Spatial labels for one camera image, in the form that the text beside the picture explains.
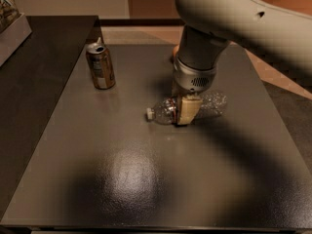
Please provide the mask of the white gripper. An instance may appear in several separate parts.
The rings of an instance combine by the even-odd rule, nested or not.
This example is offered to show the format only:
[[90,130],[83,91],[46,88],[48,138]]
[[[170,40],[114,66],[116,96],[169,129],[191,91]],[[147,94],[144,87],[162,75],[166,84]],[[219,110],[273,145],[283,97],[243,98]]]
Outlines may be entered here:
[[195,69],[184,64],[178,57],[174,59],[172,96],[186,95],[178,98],[177,123],[189,125],[197,115],[203,100],[198,95],[209,89],[216,75],[216,67],[212,69]]

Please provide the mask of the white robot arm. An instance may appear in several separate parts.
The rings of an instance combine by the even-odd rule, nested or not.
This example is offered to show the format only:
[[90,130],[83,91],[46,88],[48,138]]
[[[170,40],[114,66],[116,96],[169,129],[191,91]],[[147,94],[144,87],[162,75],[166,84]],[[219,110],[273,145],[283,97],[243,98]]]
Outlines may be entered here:
[[215,78],[221,53],[234,42],[312,88],[312,17],[262,0],[175,0],[185,22],[174,57],[176,122],[190,124]]

